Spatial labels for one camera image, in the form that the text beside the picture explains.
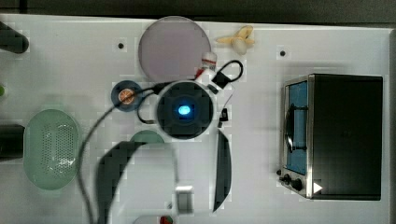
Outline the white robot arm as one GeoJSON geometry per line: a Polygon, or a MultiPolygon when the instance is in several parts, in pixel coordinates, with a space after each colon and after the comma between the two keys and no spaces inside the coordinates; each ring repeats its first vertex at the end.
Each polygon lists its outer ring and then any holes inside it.
{"type": "Polygon", "coordinates": [[[156,224],[216,212],[232,185],[230,143],[220,129],[232,85],[179,81],[164,87],[152,128],[111,148],[95,177],[95,224],[156,224]]]}

